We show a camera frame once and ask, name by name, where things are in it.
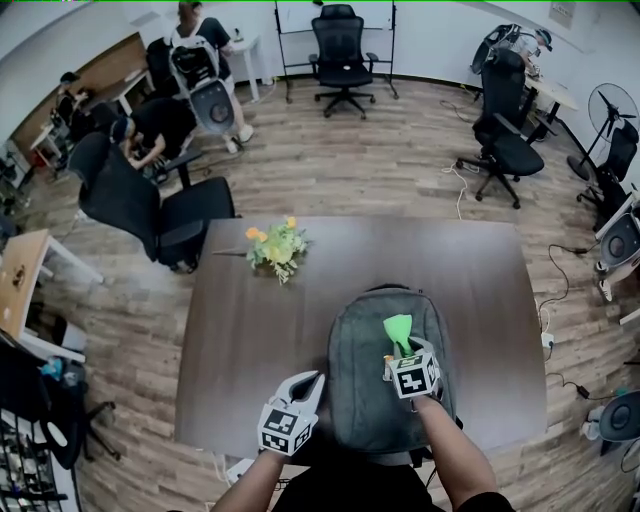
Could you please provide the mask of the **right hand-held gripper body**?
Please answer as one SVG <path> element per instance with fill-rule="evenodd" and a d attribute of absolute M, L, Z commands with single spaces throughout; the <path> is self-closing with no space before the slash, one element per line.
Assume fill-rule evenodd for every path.
<path fill-rule="evenodd" d="M 412 356 L 387 359 L 385 370 L 400 399 L 423 395 L 436 400 L 442 397 L 443 381 L 433 352 L 420 349 Z"/>

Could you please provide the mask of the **green cloth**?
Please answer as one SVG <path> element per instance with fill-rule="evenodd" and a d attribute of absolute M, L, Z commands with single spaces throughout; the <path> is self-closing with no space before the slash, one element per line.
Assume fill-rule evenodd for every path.
<path fill-rule="evenodd" d="M 394 344 L 397 358 L 411 357 L 414 355 L 414 349 L 410 344 L 410 336 L 412 329 L 412 316 L 407 314 L 398 314 L 386 318 L 383 321 L 383 327 Z"/>

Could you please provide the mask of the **grey backpack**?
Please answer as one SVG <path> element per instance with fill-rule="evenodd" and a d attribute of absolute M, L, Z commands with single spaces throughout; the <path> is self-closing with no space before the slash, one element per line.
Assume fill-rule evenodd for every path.
<path fill-rule="evenodd" d="M 455 372 L 443 315 L 423 291 L 385 284 L 365 291 L 337 315 L 328 342 L 328 403 L 334 443 L 343 451 L 386 465 L 419 467 L 431 459 L 429 439 L 413 399 L 400 399 L 387 359 L 397 358 L 383 321 L 412 316 L 411 336 L 429 341 L 439 363 L 443 394 L 438 401 L 456 414 Z"/>

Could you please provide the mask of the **person's right forearm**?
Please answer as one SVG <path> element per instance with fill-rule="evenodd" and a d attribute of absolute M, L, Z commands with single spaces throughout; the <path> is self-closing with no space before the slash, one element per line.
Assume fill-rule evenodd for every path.
<path fill-rule="evenodd" d="M 497 495 L 495 473 L 484 453 L 436 400 L 413 400 L 430 442 L 436 473 L 454 510 L 481 495 Z"/>

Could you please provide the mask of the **person's black shirt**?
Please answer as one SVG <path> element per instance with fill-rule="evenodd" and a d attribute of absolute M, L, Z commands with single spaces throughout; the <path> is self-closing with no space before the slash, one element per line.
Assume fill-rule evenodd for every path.
<path fill-rule="evenodd" d="M 515 512 L 509 500 L 481 495 L 454 512 Z M 343 459 L 293 477 L 267 512 L 443 512 L 417 472 Z"/>

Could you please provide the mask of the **yellow artificial flower bouquet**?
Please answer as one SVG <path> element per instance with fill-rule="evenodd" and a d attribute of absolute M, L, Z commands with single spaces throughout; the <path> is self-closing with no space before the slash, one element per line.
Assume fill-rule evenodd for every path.
<path fill-rule="evenodd" d="M 306 230 L 299 227 L 294 216 L 266 229 L 252 226 L 245 231 L 244 237 L 243 246 L 213 250 L 211 254 L 242 257 L 255 273 L 268 271 L 281 286 L 296 274 L 298 261 L 311 245 Z"/>

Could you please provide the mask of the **grey white equipment pack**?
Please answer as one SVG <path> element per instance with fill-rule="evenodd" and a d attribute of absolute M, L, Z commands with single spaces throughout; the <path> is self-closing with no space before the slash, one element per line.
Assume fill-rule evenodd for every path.
<path fill-rule="evenodd" d="M 220 78 L 217 51 L 201 36 L 172 35 L 169 67 L 197 121 L 214 135 L 229 135 L 235 116 L 229 93 Z"/>
<path fill-rule="evenodd" d="M 604 232 L 600 260 L 615 269 L 640 257 L 640 205 L 627 208 Z"/>
<path fill-rule="evenodd" d="M 640 438 L 640 390 L 611 400 L 600 416 L 599 428 L 602 439 L 601 456 L 624 442 Z"/>
<path fill-rule="evenodd" d="M 521 35 L 522 27 L 518 24 L 502 24 L 488 34 L 478 47 L 470 69 L 474 75 L 481 73 L 484 63 L 495 53 L 497 49 L 514 50 L 515 44 Z"/>

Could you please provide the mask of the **grey waste bin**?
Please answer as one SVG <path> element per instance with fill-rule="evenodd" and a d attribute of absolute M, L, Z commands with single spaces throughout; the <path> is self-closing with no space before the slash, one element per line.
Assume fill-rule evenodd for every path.
<path fill-rule="evenodd" d="M 83 353 L 87 346 L 87 334 L 64 317 L 57 316 L 52 329 L 52 341 L 62 348 Z"/>

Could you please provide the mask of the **black office chair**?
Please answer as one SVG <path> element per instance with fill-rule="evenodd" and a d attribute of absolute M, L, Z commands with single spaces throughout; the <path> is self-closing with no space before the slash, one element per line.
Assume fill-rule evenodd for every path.
<path fill-rule="evenodd" d="M 475 199 L 481 201 L 492 179 L 497 179 L 512 197 L 512 207 L 521 207 L 520 198 L 508 178 L 519 180 L 544 168 L 544 161 L 515 126 L 519 118 L 520 100 L 525 87 L 525 64 L 521 56 L 509 49 L 498 48 L 481 67 L 483 106 L 472 125 L 476 141 L 481 145 L 477 159 L 459 157 L 455 167 L 465 164 L 487 171 Z"/>
<path fill-rule="evenodd" d="M 366 112 L 357 98 L 368 98 L 374 104 L 371 93 L 353 92 L 353 89 L 373 83 L 373 67 L 379 61 L 375 53 L 368 52 L 364 58 L 361 43 L 364 19 L 348 4 L 327 4 L 321 8 L 319 17 L 311 21 L 318 52 L 308 57 L 312 75 L 319 85 L 332 88 L 333 92 L 314 94 L 314 101 L 331 98 L 323 115 L 329 118 L 340 103 L 349 103 L 360 111 L 362 120 Z"/>
<path fill-rule="evenodd" d="M 146 62 L 153 84 L 149 99 L 174 97 L 180 93 L 169 66 L 170 46 L 163 38 L 151 42 L 146 49 Z"/>
<path fill-rule="evenodd" d="M 136 237 L 147 257 L 171 270 L 194 271 L 209 223 L 236 216 L 222 176 L 162 198 L 159 188 L 133 169 L 122 150 L 100 132 L 85 136 L 72 151 L 68 168 L 81 180 L 79 208 L 91 219 Z"/>
<path fill-rule="evenodd" d="M 606 161 L 595 169 L 596 187 L 588 186 L 577 196 L 577 201 L 588 201 L 596 207 L 597 232 L 616 213 L 628 197 L 621 185 L 637 153 L 640 137 L 636 128 L 624 121 L 622 128 L 612 134 Z"/>

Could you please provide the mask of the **black railing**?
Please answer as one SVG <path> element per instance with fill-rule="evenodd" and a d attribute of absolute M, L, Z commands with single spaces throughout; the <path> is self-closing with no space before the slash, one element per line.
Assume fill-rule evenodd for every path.
<path fill-rule="evenodd" d="M 0 409 L 0 512 L 63 512 L 68 501 L 39 426 Z"/>

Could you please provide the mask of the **white desk with black legs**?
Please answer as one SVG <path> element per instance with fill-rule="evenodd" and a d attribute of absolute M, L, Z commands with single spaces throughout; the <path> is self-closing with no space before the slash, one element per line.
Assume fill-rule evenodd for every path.
<path fill-rule="evenodd" d="M 552 103 L 549 113 L 542 121 L 538 121 L 531 134 L 527 137 L 529 144 L 534 142 L 538 137 L 544 137 L 551 132 L 552 124 L 556 120 L 557 113 L 561 107 L 566 107 L 573 111 L 578 110 L 577 103 L 568 89 L 554 81 L 545 80 L 540 76 L 533 77 L 526 75 L 525 87 L 527 89 L 527 96 L 521 109 L 522 122 L 525 122 L 527 116 L 532 112 L 534 101 L 538 96 L 547 96 Z M 593 162 L 587 152 L 584 153 L 581 160 L 578 160 L 576 157 L 569 157 L 567 162 L 571 170 L 579 178 L 584 181 L 591 179 Z"/>

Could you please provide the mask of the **light wooden desk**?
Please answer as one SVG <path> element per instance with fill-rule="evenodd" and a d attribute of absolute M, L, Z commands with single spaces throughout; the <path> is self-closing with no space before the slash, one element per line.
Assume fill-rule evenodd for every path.
<path fill-rule="evenodd" d="M 45 340 L 28 332 L 26 320 L 37 278 L 49 251 L 78 267 L 92 280 L 104 282 L 102 274 L 68 250 L 47 229 L 11 237 L 0 262 L 0 328 L 21 343 L 46 344 Z M 20 265 L 25 266 L 26 276 L 23 285 L 16 289 L 12 277 L 14 269 Z"/>

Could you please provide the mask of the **black standing fan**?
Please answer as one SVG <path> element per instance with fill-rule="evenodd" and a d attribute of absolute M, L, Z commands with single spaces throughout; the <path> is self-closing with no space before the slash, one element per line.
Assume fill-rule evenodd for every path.
<path fill-rule="evenodd" d="M 627 124 L 640 129 L 640 109 L 635 101 L 626 90 L 610 82 L 596 86 L 591 92 L 587 113 L 596 136 L 580 158 L 567 158 L 570 169 L 583 181 L 591 179 L 592 152 L 603 144 L 612 147 L 616 129 L 623 129 Z"/>

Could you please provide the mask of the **brown desk with white legs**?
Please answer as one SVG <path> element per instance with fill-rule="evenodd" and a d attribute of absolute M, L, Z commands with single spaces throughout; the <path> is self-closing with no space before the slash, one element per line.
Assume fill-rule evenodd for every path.
<path fill-rule="evenodd" d="M 119 109 L 129 115 L 151 92 L 154 86 L 149 71 L 138 69 L 123 80 L 114 83 L 96 95 L 97 102 L 115 102 Z"/>

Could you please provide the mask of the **grey wall notice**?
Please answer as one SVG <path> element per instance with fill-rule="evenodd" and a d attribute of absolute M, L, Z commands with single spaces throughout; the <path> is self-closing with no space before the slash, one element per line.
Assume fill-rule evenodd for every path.
<path fill-rule="evenodd" d="M 570 0 L 553 0 L 549 6 L 549 19 L 570 30 L 576 10 L 576 2 Z"/>

